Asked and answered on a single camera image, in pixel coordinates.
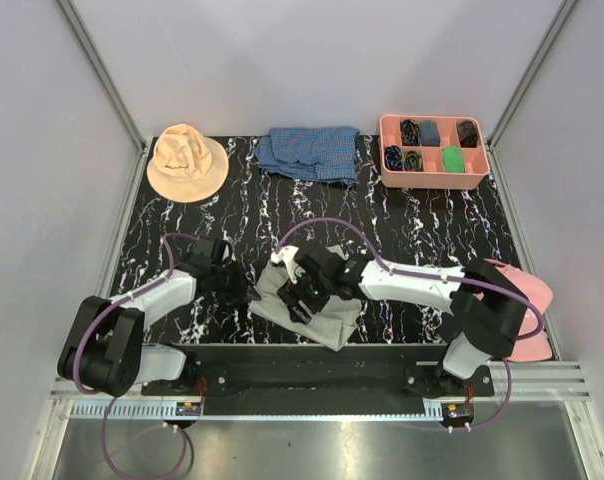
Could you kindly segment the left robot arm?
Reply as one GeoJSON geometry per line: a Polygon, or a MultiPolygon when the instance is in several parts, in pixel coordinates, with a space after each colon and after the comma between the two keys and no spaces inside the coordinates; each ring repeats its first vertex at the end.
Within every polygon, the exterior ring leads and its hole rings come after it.
{"type": "Polygon", "coordinates": [[[175,395],[190,394],[202,381],[187,354],[145,342],[144,332],[200,297],[231,308],[260,298],[228,241],[170,233],[162,244],[168,268],[153,280],[81,302],[57,362],[57,374],[78,391],[118,398],[134,385],[163,382],[175,395]]]}

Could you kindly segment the grey cloth napkin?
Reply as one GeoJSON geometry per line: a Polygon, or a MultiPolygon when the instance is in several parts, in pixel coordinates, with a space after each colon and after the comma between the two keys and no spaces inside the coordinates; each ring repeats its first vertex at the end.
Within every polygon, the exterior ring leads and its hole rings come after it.
{"type": "Polygon", "coordinates": [[[313,314],[308,324],[293,322],[285,303],[278,297],[277,289],[288,279],[283,267],[268,264],[260,274],[255,290],[259,300],[249,303],[249,311],[285,330],[302,335],[337,352],[357,328],[362,310],[360,300],[342,300],[331,296],[318,314],[313,314]]]}

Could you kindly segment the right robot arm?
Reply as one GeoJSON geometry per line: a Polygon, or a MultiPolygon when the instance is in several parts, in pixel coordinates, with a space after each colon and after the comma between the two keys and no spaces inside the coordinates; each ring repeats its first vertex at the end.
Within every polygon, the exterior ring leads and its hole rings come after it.
{"type": "Polygon", "coordinates": [[[420,267],[288,245],[271,254],[271,263],[286,271],[277,293],[297,323],[310,323],[334,297],[398,301],[448,315],[452,333],[435,375],[439,390],[452,397],[470,387],[488,360],[511,357],[529,309],[524,293],[482,259],[466,267],[420,267]]]}

